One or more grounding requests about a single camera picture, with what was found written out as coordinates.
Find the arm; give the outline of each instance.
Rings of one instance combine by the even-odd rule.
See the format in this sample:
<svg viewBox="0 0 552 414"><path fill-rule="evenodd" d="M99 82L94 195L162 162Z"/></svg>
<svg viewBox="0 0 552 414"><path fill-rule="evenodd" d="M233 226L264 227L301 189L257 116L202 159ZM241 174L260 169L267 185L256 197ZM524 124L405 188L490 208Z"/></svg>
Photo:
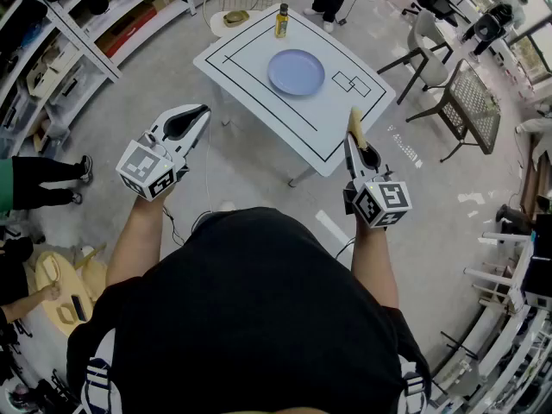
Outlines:
<svg viewBox="0 0 552 414"><path fill-rule="evenodd" d="M142 197L136 198L111 255L106 286L142 276L157 265L161 251L163 203L171 190L167 189L151 203Z"/></svg>
<svg viewBox="0 0 552 414"><path fill-rule="evenodd" d="M360 217L356 218L351 271L380 305L398 308L398 289L391 269L386 232L369 229Z"/></svg>
<svg viewBox="0 0 552 414"><path fill-rule="evenodd" d="M59 296L60 288L58 284L51 284L49 286L45 286L42 290L36 292L35 294L16 300L12 304L2 305L1 308L8 323L12 323L17 319L25 317L43 300L55 300Z"/></svg>

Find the metal rack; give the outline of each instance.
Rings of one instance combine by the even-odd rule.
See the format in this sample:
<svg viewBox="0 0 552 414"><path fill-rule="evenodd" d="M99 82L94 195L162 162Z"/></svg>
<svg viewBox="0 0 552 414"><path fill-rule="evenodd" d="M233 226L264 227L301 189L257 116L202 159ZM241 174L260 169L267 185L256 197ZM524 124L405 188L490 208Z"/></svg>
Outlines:
<svg viewBox="0 0 552 414"><path fill-rule="evenodd" d="M22 1L23 0L15 0L0 19L0 32L5 23L21 5ZM142 26L135 35L130 37L110 59L97 47L95 41L115 22L124 17L137 4L144 0L114 0L110 3L110 8L104 14L94 17L92 23L83 26L79 26L78 21L73 18L70 12L83 0L59 0L56 3L50 3L47 0L37 1L47 6L47 15L42 26L42 31L20 52L19 60L15 68L5 77L0 78L0 105L6 101L16 81L22 77L23 70L28 66L44 41L51 38L51 34L55 29L62 33L78 49L78 53L66 67L64 72L56 76L47 95L40 99L31 100L34 108L30 116L28 118L26 117L24 127L14 134L0 131L0 138L13 142L9 151L9 156L17 155L20 152L27 134L35 125L42 110L46 110L51 122L56 123L59 127L67 128L68 131L73 119L97 89L99 89L107 79L116 82L122 76L119 65L121 65L136 48L175 17L187 10L190 11L191 15L196 14L193 0L176 0L170 3ZM94 69L86 82L87 84L82 95L74 105L68 108L65 107L61 109L50 105L48 99L52 96L66 74L70 72L72 67L77 65L80 60L89 61Z"/></svg>

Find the phone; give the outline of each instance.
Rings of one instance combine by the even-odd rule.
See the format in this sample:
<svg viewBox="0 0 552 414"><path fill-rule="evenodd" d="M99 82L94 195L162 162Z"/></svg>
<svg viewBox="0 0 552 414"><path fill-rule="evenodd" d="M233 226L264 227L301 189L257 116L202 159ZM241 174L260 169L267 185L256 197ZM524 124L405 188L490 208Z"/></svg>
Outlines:
<svg viewBox="0 0 552 414"><path fill-rule="evenodd" d="M83 311L83 305L80 303L80 297L76 294L71 295L72 304L75 305L75 310L77 312L78 320L82 322L88 322L86 319L85 312Z"/></svg>

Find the small yellow object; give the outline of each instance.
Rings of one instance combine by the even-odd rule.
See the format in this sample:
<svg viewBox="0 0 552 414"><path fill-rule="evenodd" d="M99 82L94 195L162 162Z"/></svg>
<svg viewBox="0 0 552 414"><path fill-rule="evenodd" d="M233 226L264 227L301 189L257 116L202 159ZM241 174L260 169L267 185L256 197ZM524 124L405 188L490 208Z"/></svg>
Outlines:
<svg viewBox="0 0 552 414"><path fill-rule="evenodd" d="M249 14L245 10L231 10L223 17L224 24L229 28L235 28L249 20Z"/></svg>
<svg viewBox="0 0 552 414"><path fill-rule="evenodd" d="M287 15L287 8L288 6L285 3L279 6L279 14L276 16L276 29L274 30L274 35L277 38L284 38L287 32L287 22L290 19Z"/></svg>
<svg viewBox="0 0 552 414"><path fill-rule="evenodd" d="M353 134L356 139L356 145L362 150L366 150L368 148L368 143L364 134L362 134L361 119L362 111L358 107L353 106L351 114L348 117L348 131Z"/></svg>

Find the white table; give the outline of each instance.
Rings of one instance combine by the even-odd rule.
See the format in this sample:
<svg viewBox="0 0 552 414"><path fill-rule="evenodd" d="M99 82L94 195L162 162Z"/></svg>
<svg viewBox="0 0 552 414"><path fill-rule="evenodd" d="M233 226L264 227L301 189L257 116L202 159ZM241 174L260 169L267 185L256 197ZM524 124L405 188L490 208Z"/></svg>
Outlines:
<svg viewBox="0 0 552 414"><path fill-rule="evenodd" d="M279 4L265 9L193 63L216 83L219 100L222 87L309 163L310 168L290 182L295 186L314 172L329 176L343 161L351 107L364 113L361 124L366 133L395 98L395 91L343 44L293 10L288 12L286 37L276 38L278 11ZM305 50L322 62L325 80L316 94L295 97L272 85L268 63L285 49Z"/></svg>
<svg viewBox="0 0 552 414"><path fill-rule="evenodd" d="M485 273L485 272L482 272L481 270L474 270L473 268L464 269L465 274L469 274L470 276L473 276L475 278L488 280L498 285L509 286L510 288L506 296L511 300L511 304L514 308L514 311L521 311L525 303L524 295L521 292L521 285L524 282L525 274L527 273L527 269L529 268L531 257L533 256L534 245L533 245L533 241L531 240L531 236L504 235L501 233L488 233L488 232L483 233L482 236L488 239L496 239L499 241L522 242L524 244L524 248L519 256L519 260L517 261L516 269L514 270L511 278L506 278L501 274ZM497 295L500 294L494 290L486 289L480 286L477 286L477 288L485 292L490 292L491 294L497 294Z"/></svg>

